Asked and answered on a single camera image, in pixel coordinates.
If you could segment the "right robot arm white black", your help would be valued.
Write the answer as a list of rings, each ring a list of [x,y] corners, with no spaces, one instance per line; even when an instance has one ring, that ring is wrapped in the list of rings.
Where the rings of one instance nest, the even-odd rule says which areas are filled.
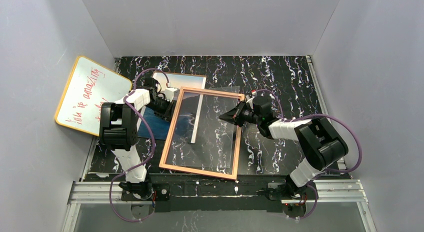
[[[349,151],[346,142],[327,118],[277,118],[272,102],[264,96],[240,101],[233,109],[221,114],[219,119],[238,127],[245,123],[255,124],[259,133],[268,139],[299,142],[304,158],[283,183],[283,188],[292,191],[304,188]]]

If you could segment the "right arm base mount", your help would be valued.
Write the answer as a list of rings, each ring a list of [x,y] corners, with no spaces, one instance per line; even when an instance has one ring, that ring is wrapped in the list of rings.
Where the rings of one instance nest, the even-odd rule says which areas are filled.
[[[307,213],[313,212],[318,204],[318,190],[314,182],[307,182],[301,187],[297,187],[292,182],[270,182],[266,187],[256,191],[256,195],[264,196],[270,201],[283,202],[283,211],[286,214],[298,214],[298,216],[306,216]]]

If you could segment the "pink wooden picture frame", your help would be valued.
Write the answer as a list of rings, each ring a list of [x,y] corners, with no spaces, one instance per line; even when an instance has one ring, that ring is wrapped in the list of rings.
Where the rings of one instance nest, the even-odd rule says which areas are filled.
[[[238,162],[239,162],[240,147],[241,147],[241,134],[242,134],[242,129],[240,127],[236,126],[236,125],[234,125],[234,126],[237,127],[237,130],[236,130],[236,140],[235,140],[234,155],[233,155],[233,169],[232,169],[231,174],[224,174],[224,173],[212,172],[212,171],[207,171],[207,170],[198,170],[198,169],[193,169],[193,168],[184,168],[184,167],[178,167],[178,166],[166,165],[165,164],[165,160],[166,160],[168,150],[170,148],[171,140],[172,140],[172,137],[173,137],[173,128],[176,125],[176,120],[177,120],[177,117],[178,117],[178,111],[179,111],[180,106],[181,106],[184,91],[199,92],[201,94],[213,95],[213,96],[223,96],[223,97],[229,97],[229,98],[236,98],[236,99],[239,100],[239,102],[241,102],[245,99],[245,96],[243,94],[237,93],[237,92],[182,87],[181,90],[180,90],[180,94],[178,96],[178,99],[176,101],[175,111],[174,111],[173,116],[172,116],[172,120],[171,120],[171,123],[170,123],[167,138],[165,140],[163,152],[162,152],[162,155],[161,155],[161,158],[160,158],[160,161],[159,161],[159,167],[162,168],[162,169],[167,169],[167,170],[171,170],[171,171],[197,174],[197,175],[202,175],[202,176],[207,176],[207,177],[214,177],[214,178],[220,178],[220,179],[235,181],[237,179],[237,176],[238,176]]]

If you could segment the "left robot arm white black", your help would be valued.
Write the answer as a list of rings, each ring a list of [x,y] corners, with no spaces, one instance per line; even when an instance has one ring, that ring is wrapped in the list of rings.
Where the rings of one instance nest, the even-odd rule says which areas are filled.
[[[115,102],[105,102],[100,107],[99,141],[117,157],[128,183],[138,184],[146,180],[146,161],[141,161],[136,143],[140,124],[147,121],[141,111],[147,107],[155,116],[170,122],[180,90],[160,83],[150,77],[143,86],[127,93]]]

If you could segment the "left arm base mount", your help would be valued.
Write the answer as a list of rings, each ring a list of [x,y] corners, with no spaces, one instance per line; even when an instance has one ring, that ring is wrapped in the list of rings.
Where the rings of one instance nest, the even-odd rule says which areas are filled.
[[[170,185],[167,183],[130,183],[120,182],[122,201],[168,201],[170,199]]]

